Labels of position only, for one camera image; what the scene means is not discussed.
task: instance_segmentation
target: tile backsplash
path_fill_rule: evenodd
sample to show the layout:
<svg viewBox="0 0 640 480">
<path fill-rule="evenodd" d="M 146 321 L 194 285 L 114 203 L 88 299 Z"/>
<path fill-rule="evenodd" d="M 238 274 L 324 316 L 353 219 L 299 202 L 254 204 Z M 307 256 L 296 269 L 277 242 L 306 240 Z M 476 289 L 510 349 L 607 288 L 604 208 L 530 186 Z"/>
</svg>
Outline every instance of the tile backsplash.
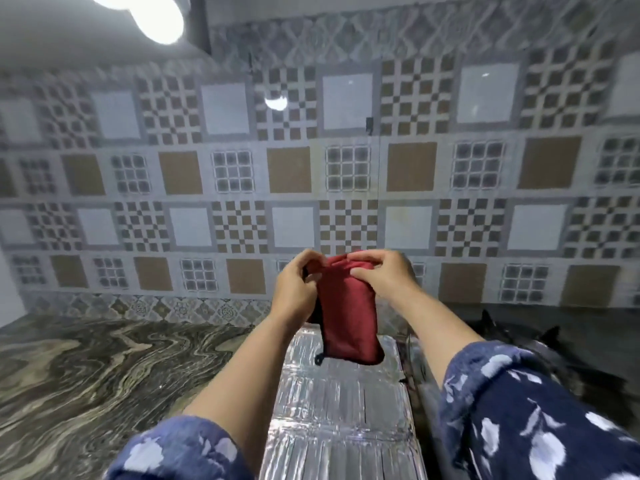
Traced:
<svg viewBox="0 0 640 480">
<path fill-rule="evenodd" d="M 8 75 L 0 244 L 38 313 L 249 325 L 306 247 L 400 250 L 453 303 L 638 306 L 637 15 L 444 2 Z"/>
</svg>

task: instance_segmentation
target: light fixture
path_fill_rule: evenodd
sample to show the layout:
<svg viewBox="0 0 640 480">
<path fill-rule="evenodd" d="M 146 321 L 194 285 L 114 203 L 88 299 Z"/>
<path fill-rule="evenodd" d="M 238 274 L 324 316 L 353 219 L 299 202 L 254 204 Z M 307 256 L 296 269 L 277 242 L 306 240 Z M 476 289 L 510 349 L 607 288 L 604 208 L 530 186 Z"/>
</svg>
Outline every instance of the light fixture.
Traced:
<svg viewBox="0 0 640 480">
<path fill-rule="evenodd" d="M 184 18 L 175 0 L 131 0 L 129 11 L 142 33 L 154 42 L 169 45 L 184 32 Z"/>
<path fill-rule="evenodd" d="M 284 109 L 287 107 L 287 104 L 289 103 L 289 100 L 284 96 L 280 96 L 277 99 L 264 98 L 264 103 L 267 104 L 267 107 L 270 107 L 274 111 L 284 111 Z"/>
<path fill-rule="evenodd" d="M 112 10 L 127 10 L 129 8 L 129 0 L 93 0 L 98 5 L 110 8 Z"/>
</svg>

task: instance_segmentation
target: white wall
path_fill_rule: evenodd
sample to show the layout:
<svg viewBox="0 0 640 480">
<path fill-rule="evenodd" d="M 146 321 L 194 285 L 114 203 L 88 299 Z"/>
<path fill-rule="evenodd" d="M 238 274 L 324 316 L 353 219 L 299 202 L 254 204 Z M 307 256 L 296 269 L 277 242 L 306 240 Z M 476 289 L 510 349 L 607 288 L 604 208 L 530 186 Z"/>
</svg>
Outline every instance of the white wall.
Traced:
<svg viewBox="0 0 640 480">
<path fill-rule="evenodd" d="M 9 265 L 0 251 L 0 326 L 20 318 L 26 313 L 22 298 L 11 277 Z"/>
<path fill-rule="evenodd" d="M 206 0 L 209 25 L 317 15 L 337 11 L 368 10 L 445 0 Z"/>
</svg>

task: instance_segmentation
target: navy blue floral shirt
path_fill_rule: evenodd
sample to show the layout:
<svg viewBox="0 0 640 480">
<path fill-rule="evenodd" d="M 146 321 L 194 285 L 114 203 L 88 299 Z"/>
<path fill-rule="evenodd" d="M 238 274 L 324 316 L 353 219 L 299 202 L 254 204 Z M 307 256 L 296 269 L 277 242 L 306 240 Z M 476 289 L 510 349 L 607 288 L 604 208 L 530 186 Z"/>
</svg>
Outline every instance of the navy blue floral shirt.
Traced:
<svg viewBox="0 0 640 480">
<path fill-rule="evenodd" d="M 549 379 L 531 352 L 465 347 L 449 364 L 440 427 L 455 466 L 477 479 L 640 480 L 640 445 Z M 168 419 L 133 437 L 107 480 L 245 480 L 253 475 L 211 421 Z"/>
</svg>

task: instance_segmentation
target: red cloth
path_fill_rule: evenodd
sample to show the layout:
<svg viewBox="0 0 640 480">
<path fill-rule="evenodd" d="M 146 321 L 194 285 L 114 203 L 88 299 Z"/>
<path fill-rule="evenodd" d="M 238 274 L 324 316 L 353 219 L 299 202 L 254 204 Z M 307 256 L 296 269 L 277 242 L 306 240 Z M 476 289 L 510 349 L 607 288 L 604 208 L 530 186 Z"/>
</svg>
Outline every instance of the red cloth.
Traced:
<svg viewBox="0 0 640 480">
<path fill-rule="evenodd" d="M 318 262 L 307 265 L 310 274 L 322 274 L 314 315 L 317 319 L 321 314 L 324 357 L 375 365 L 385 357 L 377 337 L 376 294 L 368 283 L 350 275 L 354 267 L 373 269 L 372 263 L 347 261 L 346 255 L 329 258 L 325 267 Z"/>
</svg>

